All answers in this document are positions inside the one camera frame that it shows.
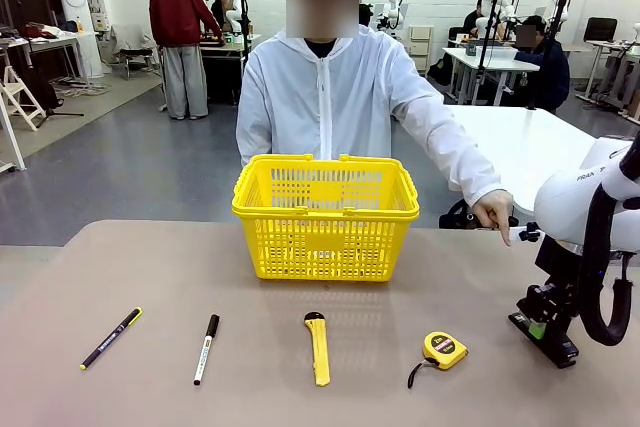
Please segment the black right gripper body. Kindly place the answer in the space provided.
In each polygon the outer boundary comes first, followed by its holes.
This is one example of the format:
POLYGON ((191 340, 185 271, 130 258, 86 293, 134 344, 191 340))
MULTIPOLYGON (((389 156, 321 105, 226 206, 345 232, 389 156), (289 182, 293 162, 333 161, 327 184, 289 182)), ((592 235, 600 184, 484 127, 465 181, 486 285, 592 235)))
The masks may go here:
POLYGON ((530 285, 517 307, 533 322, 570 322, 578 316, 577 282, 581 256, 546 236, 535 265, 548 275, 542 285, 530 285))

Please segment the person's left hand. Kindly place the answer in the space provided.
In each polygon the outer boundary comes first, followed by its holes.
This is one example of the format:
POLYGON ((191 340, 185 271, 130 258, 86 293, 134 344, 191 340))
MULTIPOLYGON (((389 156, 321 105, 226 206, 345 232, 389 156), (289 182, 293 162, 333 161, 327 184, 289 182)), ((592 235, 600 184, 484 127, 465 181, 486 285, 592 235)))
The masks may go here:
POLYGON ((511 245, 509 216, 512 210, 513 197, 502 189, 488 192, 472 206, 480 224, 484 228, 499 231, 506 246, 511 245))

